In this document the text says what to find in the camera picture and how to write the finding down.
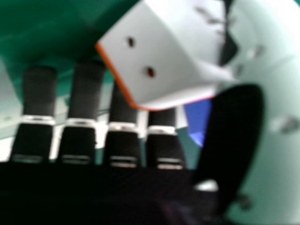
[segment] orange trim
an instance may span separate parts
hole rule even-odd
[[[98,51],[98,53],[100,54],[100,56],[102,57],[103,61],[105,62],[105,64],[107,65],[107,67],[110,69],[110,71],[112,72],[116,83],[118,84],[118,86],[120,87],[121,91],[123,92],[125,98],[127,99],[127,101],[129,102],[129,105],[134,108],[134,109],[142,109],[142,110],[147,110],[147,111],[158,111],[157,109],[149,109],[147,107],[143,107],[138,105],[133,97],[131,96],[128,88],[126,87],[126,85],[124,84],[121,76],[119,75],[116,67],[113,65],[112,61],[110,60],[110,58],[108,57],[108,54],[106,53],[105,49],[102,47],[102,45],[100,43],[96,44],[96,49]]]

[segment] robotic hand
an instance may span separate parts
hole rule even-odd
[[[134,108],[216,96],[194,184],[238,224],[300,224],[299,21],[293,0],[143,0],[96,45]]]

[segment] green surface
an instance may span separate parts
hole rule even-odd
[[[97,58],[96,41],[137,0],[2,0],[0,60],[21,98],[21,76],[32,65],[54,67],[58,95],[70,91],[78,60]]]

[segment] blue object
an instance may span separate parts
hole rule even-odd
[[[203,146],[206,127],[211,111],[211,100],[203,100],[184,106],[188,122],[188,132],[192,140],[199,146]]]

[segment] orange edge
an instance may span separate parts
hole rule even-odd
[[[123,92],[125,98],[127,99],[127,101],[129,102],[129,105],[134,108],[134,109],[142,109],[142,110],[147,110],[147,111],[160,111],[159,109],[150,109],[147,107],[143,107],[138,105],[134,99],[132,98],[128,88],[126,87],[126,85],[124,84],[121,76],[119,75],[117,69],[114,67],[112,61],[110,60],[110,58],[108,57],[108,54],[106,53],[105,49],[102,47],[102,45],[98,42],[96,44],[96,50],[98,51],[98,53],[100,54],[100,56],[102,57],[104,63],[107,65],[107,67],[110,69],[110,71],[112,72],[116,83],[118,84],[118,86],[120,87],[121,91]],[[206,99],[210,99],[210,98],[214,98],[214,96],[211,97],[206,97],[206,98],[202,98],[199,100],[195,100],[186,104],[191,104],[191,103],[195,103],[201,100],[206,100]]]

